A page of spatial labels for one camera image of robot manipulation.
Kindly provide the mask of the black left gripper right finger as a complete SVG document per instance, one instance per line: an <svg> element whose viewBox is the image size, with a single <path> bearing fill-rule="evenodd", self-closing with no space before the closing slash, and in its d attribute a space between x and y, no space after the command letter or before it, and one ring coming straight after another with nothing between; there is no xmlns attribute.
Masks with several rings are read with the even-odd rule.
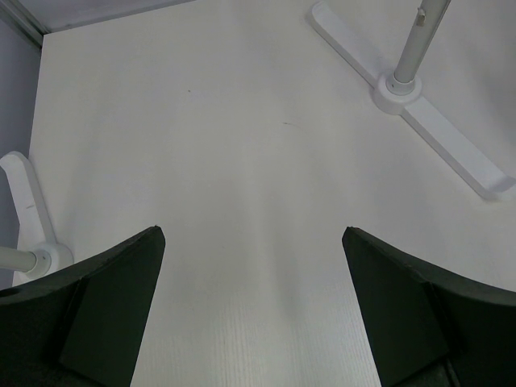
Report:
<svg viewBox="0 0 516 387"><path fill-rule="evenodd" d="M515 294L356 228L343 249L383 386L513 386Z"/></svg>

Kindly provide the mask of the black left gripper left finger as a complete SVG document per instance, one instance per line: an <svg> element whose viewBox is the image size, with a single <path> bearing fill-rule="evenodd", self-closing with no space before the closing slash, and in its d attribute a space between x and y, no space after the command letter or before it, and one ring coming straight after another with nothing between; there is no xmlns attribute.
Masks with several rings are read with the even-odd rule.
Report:
<svg viewBox="0 0 516 387"><path fill-rule="evenodd" d="M129 386L164 258L160 227L1 292L3 386Z"/></svg>

